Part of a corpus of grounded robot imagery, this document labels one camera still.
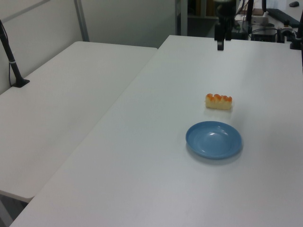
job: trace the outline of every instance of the table leg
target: table leg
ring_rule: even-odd
[[[5,206],[3,205],[2,201],[0,200],[0,219],[3,221],[6,227],[9,227],[13,223],[13,219],[11,218],[10,214],[6,210]]]

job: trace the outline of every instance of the bread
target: bread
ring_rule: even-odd
[[[205,105],[208,108],[229,110],[232,107],[232,97],[221,96],[218,94],[208,94],[205,97]]]

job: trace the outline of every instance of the white table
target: white table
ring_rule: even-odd
[[[218,52],[170,36],[12,227],[300,226],[302,77],[301,52],[283,44]],[[206,109],[207,93],[232,96],[232,110]],[[190,151],[188,128],[208,120],[235,127],[242,152]]]
[[[157,51],[77,42],[0,96],[0,193],[29,202]]]
[[[285,1],[285,5],[284,4],[281,4],[281,5],[279,4],[278,5],[278,0],[277,0],[276,1],[276,3],[277,3],[276,6],[281,11],[283,11],[286,14],[290,15],[294,19],[300,21],[302,10],[303,10],[303,0],[298,0],[298,2],[300,3],[300,5],[298,7],[294,7],[294,8],[289,7],[289,3],[293,2],[293,1],[294,0],[286,0]],[[261,3],[262,3],[262,0],[254,0],[254,7],[261,8]],[[268,15],[267,12],[264,13],[263,17],[267,17],[268,18],[268,22],[274,24],[275,28],[284,28],[284,24],[281,21],[278,21],[278,20],[272,18],[270,15]],[[243,19],[243,15],[237,15],[236,20],[242,20],[242,19]]]

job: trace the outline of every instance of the blue plate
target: blue plate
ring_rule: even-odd
[[[223,159],[237,154],[242,148],[239,132],[222,122],[200,122],[190,127],[186,142],[198,155]]]

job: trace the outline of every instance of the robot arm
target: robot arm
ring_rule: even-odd
[[[232,39],[232,27],[236,15],[236,0],[214,0],[215,13],[219,23],[215,25],[214,39],[218,42],[218,50],[224,50],[224,39]]]

